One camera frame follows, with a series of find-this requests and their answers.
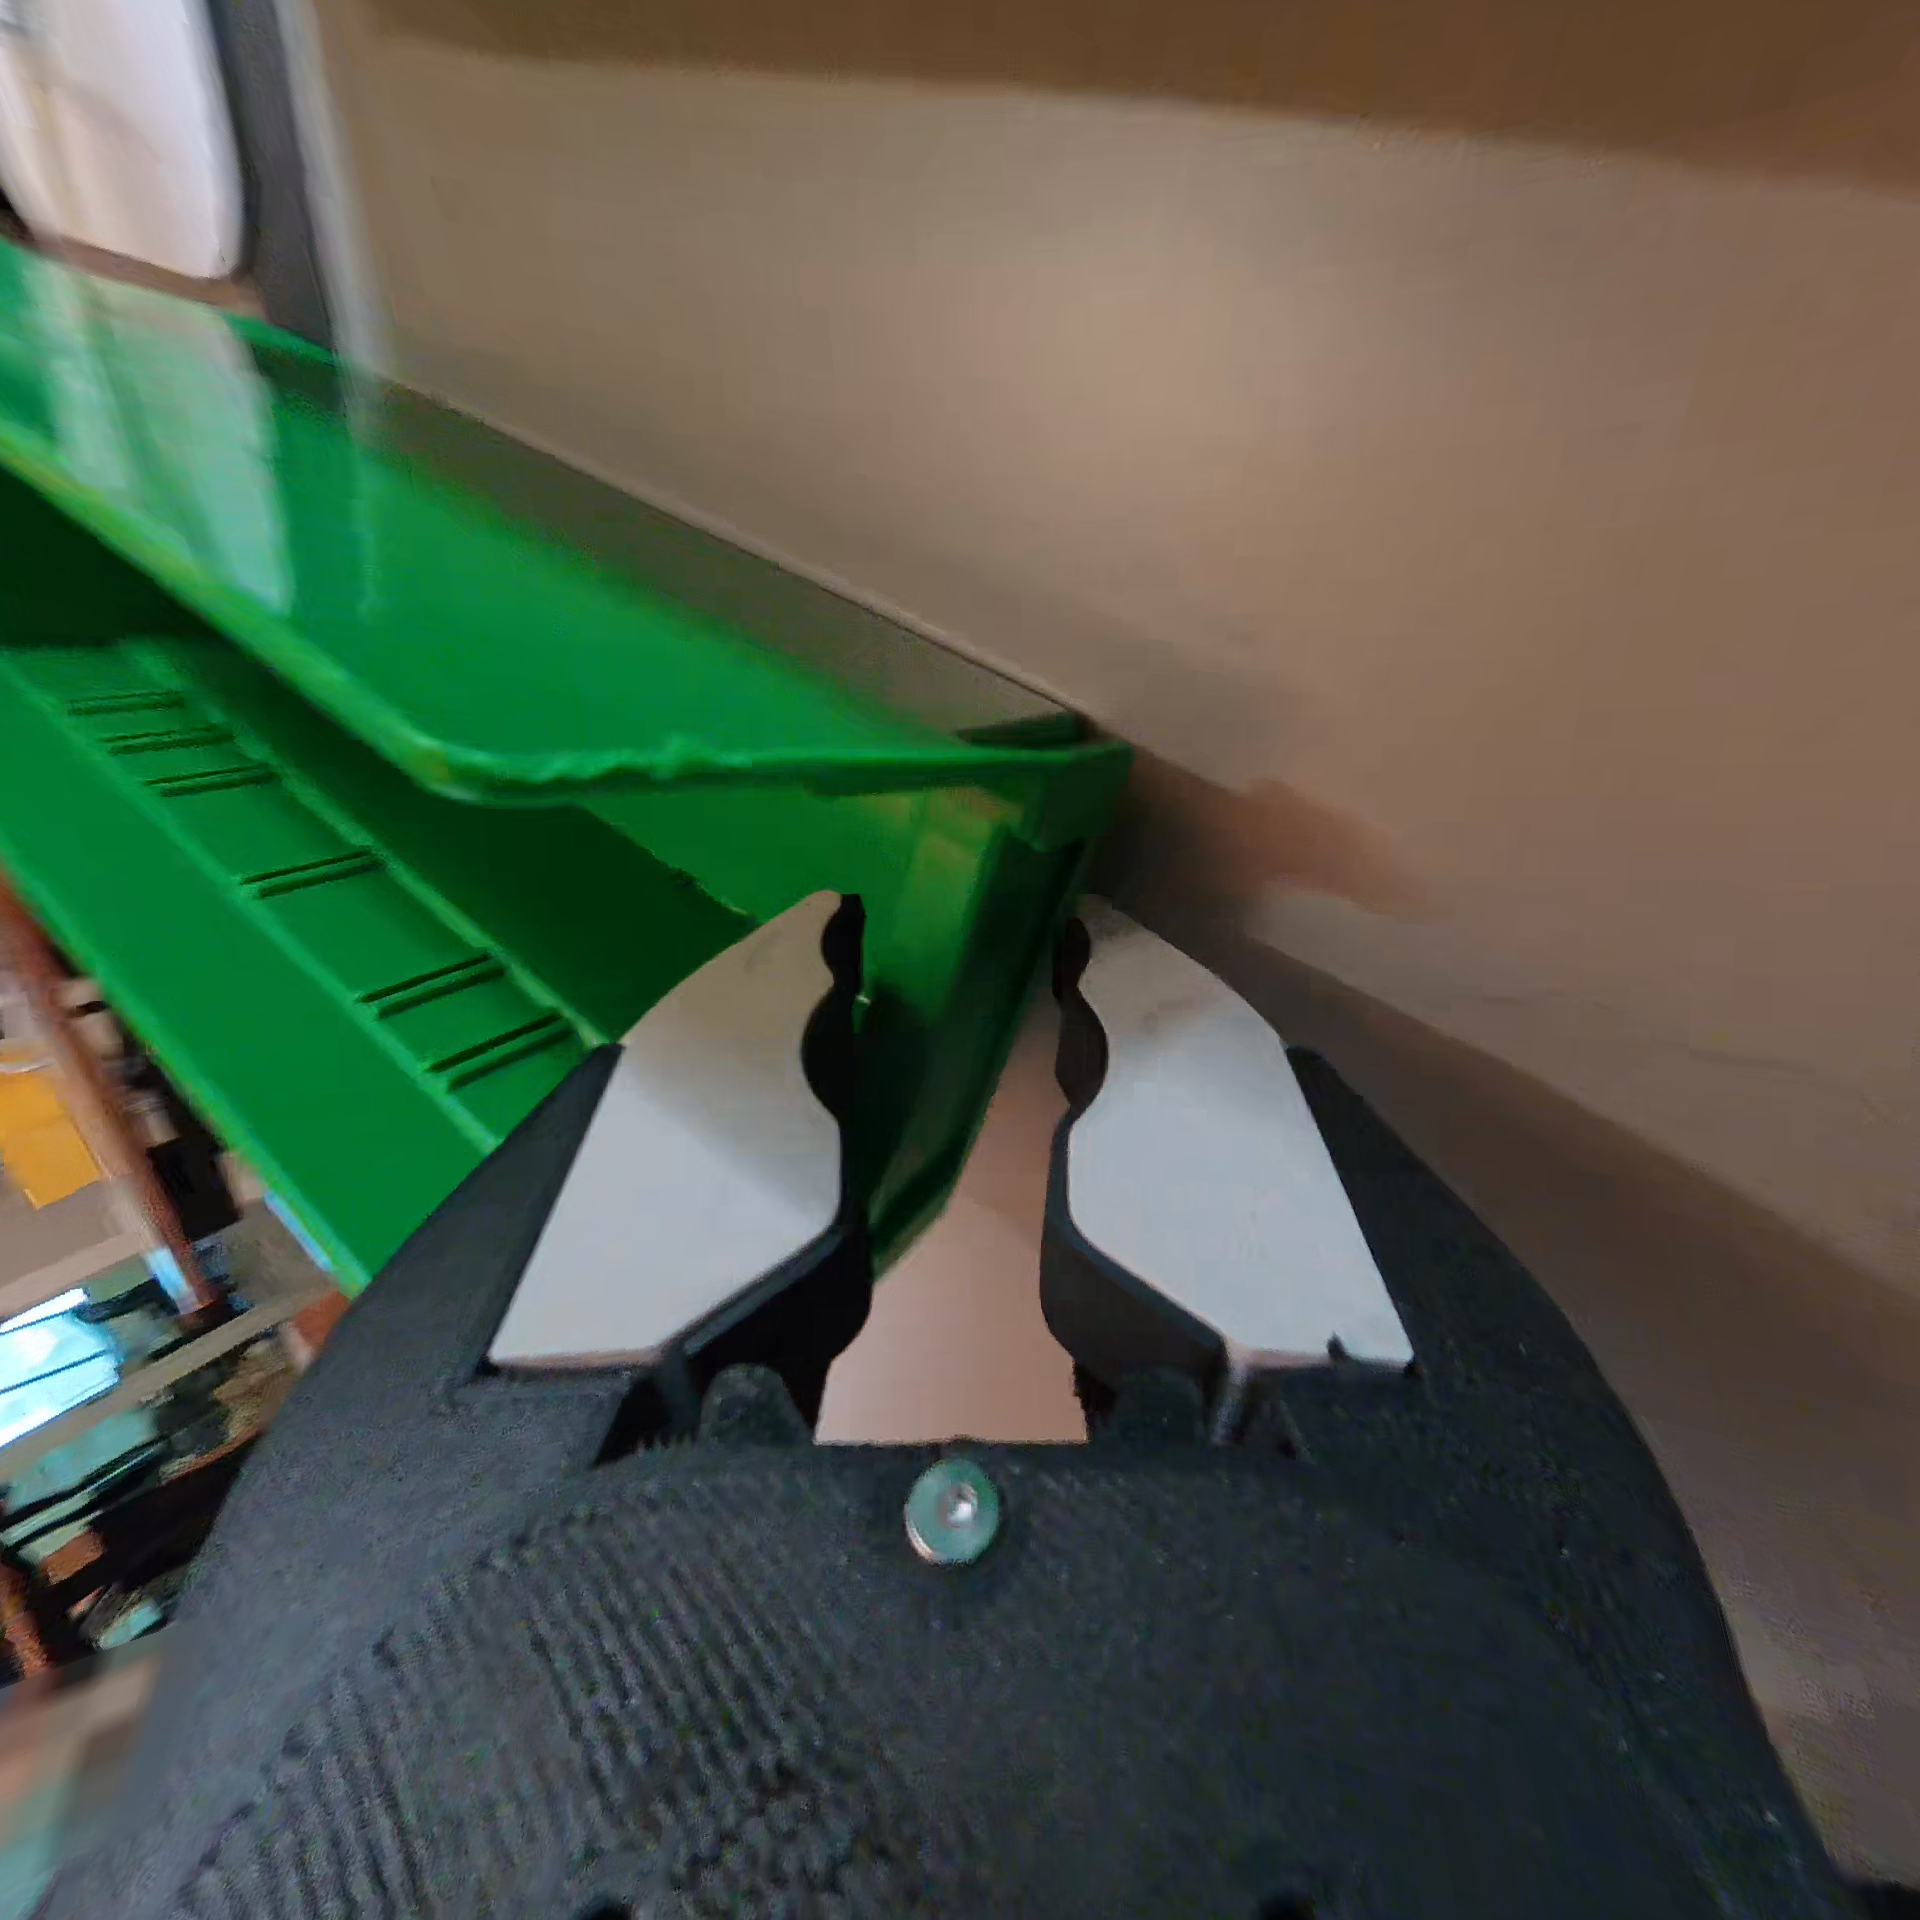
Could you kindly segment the brown wooden table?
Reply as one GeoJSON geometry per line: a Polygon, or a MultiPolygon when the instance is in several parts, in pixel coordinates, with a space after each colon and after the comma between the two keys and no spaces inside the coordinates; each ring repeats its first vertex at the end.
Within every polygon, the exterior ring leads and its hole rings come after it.
{"type": "Polygon", "coordinates": [[[43,1047],[63,1105],[86,1140],[86,1149],[99,1162],[115,1201],[134,1220],[145,1249],[165,1249],[174,1259],[182,1311],[212,1308],[216,1293],[208,1287],[179,1211],[153,1172],[126,1103],[63,1008],[63,976],[57,969],[54,948],[9,880],[1,880],[1,931],[7,972],[23,991],[29,1032],[43,1047]]]}

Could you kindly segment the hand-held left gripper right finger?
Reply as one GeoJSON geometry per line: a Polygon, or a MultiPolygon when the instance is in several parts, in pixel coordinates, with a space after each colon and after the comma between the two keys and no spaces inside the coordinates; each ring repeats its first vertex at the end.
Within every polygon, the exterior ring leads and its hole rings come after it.
{"type": "Polygon", "coordinates": [[[1289,1375],[1403,1379],[1409,1338],[1280,1032],[1096,896],[1052,991],[1040,1306],[1087,1418],[1168,1379],[1236,1433],[1289,1375]]]}

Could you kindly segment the yellow plastic bin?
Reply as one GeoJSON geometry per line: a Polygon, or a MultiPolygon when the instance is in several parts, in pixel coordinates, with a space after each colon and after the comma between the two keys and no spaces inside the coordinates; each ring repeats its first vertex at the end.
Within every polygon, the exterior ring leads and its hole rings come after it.
{"type": "Polygon", "coordinates": [[[23,1047],[1,1047],[1,1164],[32,1210],[51,1210],[105,1175],[63,1105],[57,1073],[23,1047]]]}

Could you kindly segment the green plastic bin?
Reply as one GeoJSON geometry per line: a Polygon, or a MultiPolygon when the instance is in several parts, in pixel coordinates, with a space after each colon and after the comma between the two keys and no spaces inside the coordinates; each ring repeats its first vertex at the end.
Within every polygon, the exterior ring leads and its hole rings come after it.
{"type": "Polygon", "coordinates": [[[263,322],[4,245],[4,879],[361,1290],[587,1055],[865,909],[855,1191],[953,1191],[1129,753],[263,322]]]}

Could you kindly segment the white board stand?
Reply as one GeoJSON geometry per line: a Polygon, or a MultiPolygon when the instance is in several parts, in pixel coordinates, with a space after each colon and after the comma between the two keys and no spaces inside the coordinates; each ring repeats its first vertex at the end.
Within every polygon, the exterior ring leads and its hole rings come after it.
{"type": "Polygon", "coordinates": [[[27,231],[185,282],[241,269],[246,199],[203,3],[4,3],[1,183],[27,231]]]}

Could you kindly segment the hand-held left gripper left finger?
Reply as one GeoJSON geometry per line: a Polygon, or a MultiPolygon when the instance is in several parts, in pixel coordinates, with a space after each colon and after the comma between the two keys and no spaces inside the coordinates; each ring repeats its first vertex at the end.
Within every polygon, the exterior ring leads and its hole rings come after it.
{"type": "Polygon", "coordinates": [[[873,1308],[847,1171],[864,907],[820,892],[617,1045],[486,1361],[825,1375],[873,1308]]]}

